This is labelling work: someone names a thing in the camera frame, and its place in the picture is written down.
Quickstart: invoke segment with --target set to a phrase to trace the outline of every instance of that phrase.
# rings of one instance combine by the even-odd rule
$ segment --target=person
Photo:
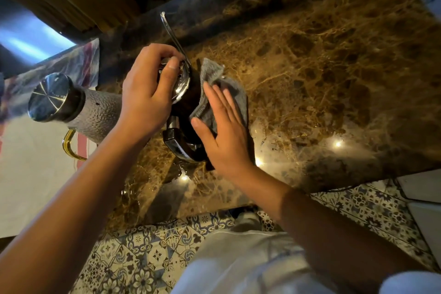
[[[163,57],[171,57],[159,82]],[[174,47],[151,44],[123,83],[116,126],[85,164],[0,255],[2,293],[67,293],[111,212],[130,166],[165,124],[183,59]],[[204,84],[218,135],[191,123],[219,174],[263,208],[286,233],[219,230],[173,289],[177,293],[441,293],[431,273],[392,243],[313,201],[256,167],[246,129],[227,89]]]

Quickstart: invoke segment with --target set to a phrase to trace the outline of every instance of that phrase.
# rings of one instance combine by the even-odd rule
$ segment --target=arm
[[[157,83],[162,57],[173,57]],[[152,44],[123,84],[118,123],[85,164],[0,255],[3,293],[66,293],[80,273],[138,153],[162,127],[182,55]]]
[[[208,84],[204,90],[218,123],[217,137],[202,121],[191,122],[211,163],[305,249],[315,270],[362,293],[376,293],[392,274],[424,270],[394,244],[254,166],[230,93]]]

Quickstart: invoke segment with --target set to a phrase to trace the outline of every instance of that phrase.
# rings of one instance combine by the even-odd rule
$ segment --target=patterned tile floor
[[[311,197],[438,270],[406,199],[393,184],[376,181]],[[275,224],[268,215],[257,213],[262,230],[273,230]],[[169,293],[205,236],[233,225],[229,212],[216,212],[107,234],[94,246],[71,293]]]

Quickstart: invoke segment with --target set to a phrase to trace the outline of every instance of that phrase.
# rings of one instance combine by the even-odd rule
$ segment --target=cleaning rag
[[[220,88],[228,87],[231,96],[236,102],[237,108],[239,108],[240,115],[242,117],[242,123],[246,126],[248,122],[247,106],[246,106],[246,92],[244,88],[234,79],[223,76],[222,65],[219,65],[208,58],[204,58],[201,65],[201,98],[199,104],[190,114],[191,118],[199,118],[215,133],[218,132],[218,125],[214,119],[213,110],[208,103],[207,96],[205,95],[203,85],[208,82],[211,86],[217,84]]]

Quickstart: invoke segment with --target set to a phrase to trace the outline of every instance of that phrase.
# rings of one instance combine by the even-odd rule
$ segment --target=person's left hand
[[[171,57],[157,82],[161,59]],[[172,90],[184,56],[173,46],[144,47],[123,83],[119,130],[135,142],[147,141],[166,123],[172,109]]]

